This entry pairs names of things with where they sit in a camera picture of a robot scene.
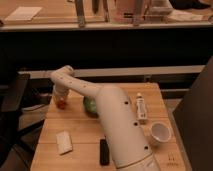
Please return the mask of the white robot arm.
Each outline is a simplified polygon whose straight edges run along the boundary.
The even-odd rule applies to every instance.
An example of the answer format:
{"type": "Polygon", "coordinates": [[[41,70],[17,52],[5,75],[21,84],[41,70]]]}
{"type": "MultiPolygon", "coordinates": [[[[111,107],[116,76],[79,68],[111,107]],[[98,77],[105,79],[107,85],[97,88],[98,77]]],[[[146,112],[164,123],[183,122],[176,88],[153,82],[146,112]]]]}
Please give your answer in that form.
{"type": "Polygon", "coordinates": [[[117,171],[161,171],[131,107],[129,96],[114,84],[97,84],[74,77],[66,65],[51,73],[53,92],[66,96],[69,90],[93,98],[112,160],[117,171]]]}

